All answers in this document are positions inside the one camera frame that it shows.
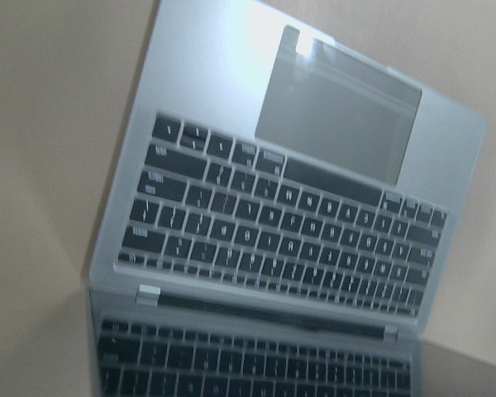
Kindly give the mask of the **grey laptop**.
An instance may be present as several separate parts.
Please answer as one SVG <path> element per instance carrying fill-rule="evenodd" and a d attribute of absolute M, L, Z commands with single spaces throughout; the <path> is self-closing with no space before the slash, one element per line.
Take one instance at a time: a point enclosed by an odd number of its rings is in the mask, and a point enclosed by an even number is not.
<path fill-rule="evenodd" d="M 89 271 L 96 396 L 496 396 L 422 341 L 485 122 L 257 1 L 162 1 Z"/>

